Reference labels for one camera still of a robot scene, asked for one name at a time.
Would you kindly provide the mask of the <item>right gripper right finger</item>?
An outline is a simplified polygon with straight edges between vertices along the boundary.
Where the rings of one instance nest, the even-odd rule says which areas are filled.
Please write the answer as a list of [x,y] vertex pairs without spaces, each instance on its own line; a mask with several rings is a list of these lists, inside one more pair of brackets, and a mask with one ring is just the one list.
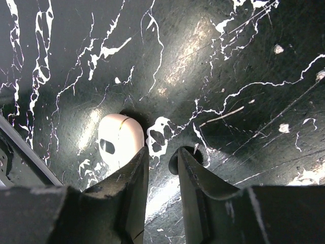
[[324,243],[323,186],[239,189],[178,150],[187,243]]

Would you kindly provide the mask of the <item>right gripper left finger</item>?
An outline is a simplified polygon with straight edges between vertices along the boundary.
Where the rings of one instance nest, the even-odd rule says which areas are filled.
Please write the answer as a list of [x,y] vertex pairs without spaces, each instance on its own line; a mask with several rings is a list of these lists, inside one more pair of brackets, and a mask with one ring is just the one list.
[[1,188],[1,243],[142,243],[149,152],[109,177],[70,186]]

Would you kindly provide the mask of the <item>small black clip object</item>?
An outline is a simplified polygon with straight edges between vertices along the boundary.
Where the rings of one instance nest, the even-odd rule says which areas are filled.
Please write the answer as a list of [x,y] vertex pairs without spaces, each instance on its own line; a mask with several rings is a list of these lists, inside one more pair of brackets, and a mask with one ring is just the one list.
[[[199,164],[203,164],[203,155],[202,153],[198,150],[195,149],[194,147],[191,146],[183,146],[182,148],[186,149]],[[168,168],[169,171],[173,175],[178,175],[178,150],[177,149],[171,156],[169,163],[168,163]]]

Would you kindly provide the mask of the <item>cream earbud charging case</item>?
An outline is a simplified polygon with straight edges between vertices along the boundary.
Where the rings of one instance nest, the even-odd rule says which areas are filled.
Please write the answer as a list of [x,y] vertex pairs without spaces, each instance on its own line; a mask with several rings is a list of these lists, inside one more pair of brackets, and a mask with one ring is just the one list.
[[108,114],[98,128],[99,151],[109,172],[124,167],[144,147],[144,132],[133,118],[122,114]]

